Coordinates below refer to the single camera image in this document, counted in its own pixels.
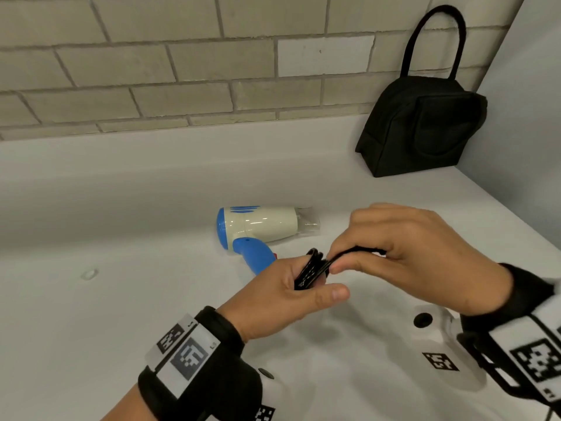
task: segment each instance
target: right hand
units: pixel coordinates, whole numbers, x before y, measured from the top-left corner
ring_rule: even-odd
[[[344,255],[332,264],[331,274],[357,270],[378,276],[414,297],[465,315],[499,309],[513,287],[506,268],[470,246],[432,211],[394,204],[356,210],[327,259],[354,246],[383,249],[387,255]]]

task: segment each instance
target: beige brick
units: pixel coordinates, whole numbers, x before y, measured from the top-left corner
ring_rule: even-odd
[[[52,51],[0,52],[0,90],[71,86]]]
[[[410,32],[378,34],[370,61],[370,72],[401,70]],[[424,31],[417,38],[411,70],[441,70],[452,67],[458,49],[458,34],[449,31]]]
[[[71,48],[58,53],[78,86],[175,81],[164,46]]]
[[[509,25],[523,0],[432,0],[431,8],[441,4],[458,7],[468,27]],[[452,18],[442,14],[432,18],[427,28],[456,27]]]
[[[456,75],[456,81],[462,85],[464,90],[477,91],[486,73],[487,68],[460,69]]]
[[[228,84],[179,84],[133,89],[148,117],[232,112]]]
[[[272,40],[171,44],[180,81],[275,76]]]
[[[327,0],[220,0],[227,37],[323,34]]]
[[[104,41],[87,0],[0,1],[0,46]]]
[[[247,112],[241,114],[201,115],[191,117],[194,126],[210,126],[214,124],[234,124],[237,122],[256,122],[276,120],[275,112]]]
[[[506,34],[506,30],[468,30],[466,48],[463,51],[460,66],[489,66]]]
[[[44,122],[74,122],[137,118],[127,89],[74,90],[26,94],[33,111]]]
[[[187,127],[185,118],[163,118],[153,120],[132,120],[118,122],[102,122],[99,124],[105,132],[111,131],[136,131],[136,130],[157,130],[159,128],[179,128]]]
[[[415,29],[429,0],[331,0],[328,32]]]
[[[95,0],[114,42],[220,37],[214,0]]]
[[[321,80],[241,81],[232,85],[238,109],[317,106]]]
[[[95,124],[69,125],[69,126],[47,126],[18,128],[15,130],[2,131],[4,140],[37,139],[39,137],[62,137],[75,134],[99,133]]]
[[[336,117],[341,115],[359,115],[372,112],[372,104],[348,106],[321,106],[310,109],[291,109],[279,112],[280,120],[297,120],[300,118]]]
[[[37,124],[28,108],[15,94],[0,96],[0,127]]]
[[[396,72],[379,72],[369,76],[326,78],[323,103],[374,103],[398,75]]]

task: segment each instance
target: white table surface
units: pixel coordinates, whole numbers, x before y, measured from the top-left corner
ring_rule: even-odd
[[[196,170],[0,181],[0,194],[10,197],[0,207],[1,419],[100,419],[134,384],[163,331],[247,283],[247,266],[215,237],[222,205],[318,207],[319,236],[273,244],[280,257],[326,251],[352,208],[391,201],[437,211],[497,261],[544,277],[561,272],[561,251],[455,168],[374,179],[343,150]],[[34,208],[29,195],[40,202]],[[93,268],[97,277],[80,279]],[[478,393],[450,389],[405,334],[418,300],[360,273],[337,280],[351,289],[348,303],[244,352],[289,385],[295,421],[545,418],[543,406],[511,398],[491,380]]]

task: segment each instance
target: white wall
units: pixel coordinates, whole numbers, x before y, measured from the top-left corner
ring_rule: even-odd
[[[561,0],[526,0],[479,92],[459,169],[561,247]]]

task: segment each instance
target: bag handle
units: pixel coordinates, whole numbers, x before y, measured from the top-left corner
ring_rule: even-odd
[[[460,11],[456,7],[449,6],[447,4],[444,4],[442,6],[437,6],[434,9],[432,9],[429,13],[425,14],[423,19],[421,19],[421,21],[417,25],[417,28],[414,30],[413,35],[411,36],[409,42],[407,43],[407,48],[405,49],[405,55],[403,56],[403,64],[401,66],[402,77],[407,77],[409,75],[409,68],[411,67],[411,59],[413,58],[413,50],[415,48],[415,43],[417,42],[417,37],[423,30],[425,24],[436,13],[445,13],[449,16],[452,16],[458,23],[458,30],[459,30],[458,52],[456,53],[456,59],[454,60],[452,72],[450,73],[450,77],[448,77],[449,80],[456,79],[456,73],[458,72],[459,62],[462,60],[463,48],[466,45],[467,28],[466,28],[466,21],[464,20],[462,13],[460,13]]]

